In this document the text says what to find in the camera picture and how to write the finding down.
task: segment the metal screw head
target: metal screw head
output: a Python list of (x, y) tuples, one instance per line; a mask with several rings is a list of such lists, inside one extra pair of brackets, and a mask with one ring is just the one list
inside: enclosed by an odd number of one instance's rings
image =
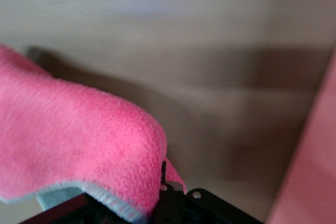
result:
[(160, 190), (161, 191), (167, 191), (168, 187), (166, 185), (161, 185)]
[(199, 191), (195, 191), (195, 192), (193, 192), (193, 197), (195, 198), (195, 199), (200, 199), (201, 198), (201, 193), (199, 192)]

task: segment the microfiber cloth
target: microfiber cloth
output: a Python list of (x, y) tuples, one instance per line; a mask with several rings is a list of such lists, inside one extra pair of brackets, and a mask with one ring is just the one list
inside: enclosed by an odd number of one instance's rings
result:
[(68, 189), (145, 223), (159, 199), (163, 161), (166, 180), (184, 186), (152, 116), (120, 97), (56, 79), (6, 46), (0, 46), (0, 146), (4, 202)]

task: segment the fuzzy pink fabric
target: fuzzy pink fabric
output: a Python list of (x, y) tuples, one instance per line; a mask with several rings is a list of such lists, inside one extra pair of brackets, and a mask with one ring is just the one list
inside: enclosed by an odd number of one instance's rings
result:
[(336, 51), (268, 224), (336, 223)]
[[(5, 46), (0, 46), (0, 146), (3, 201), (71, 184), (132, 221), (132, 213), (113, 207), (118, 199), (145, 217), (158, 201), (166, 160), (158, 122), (122, 98), (55, 79)], [(170, 162), (166, 179), (183, 184)]]

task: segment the pink surface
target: pink surface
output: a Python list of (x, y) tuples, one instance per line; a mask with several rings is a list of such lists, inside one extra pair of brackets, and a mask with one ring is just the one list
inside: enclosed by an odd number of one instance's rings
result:
[[(166, 138), (153, 117), (122, 98), (55, 79), (5, 46), (0, 146), (3, 200), (89, 182), (148, 216), (159, 198)], [(169, 162), (166, 179), (182, 183)]]
[(336, 223), (336, 54), (267, 223)]

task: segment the beige surface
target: beige surface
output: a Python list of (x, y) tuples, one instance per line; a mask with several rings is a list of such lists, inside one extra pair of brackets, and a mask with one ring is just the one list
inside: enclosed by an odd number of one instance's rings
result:
[(0, 0), (0, 41), (145, 108), (189, 188), (265, 220), (335, 15), (335, 0)]

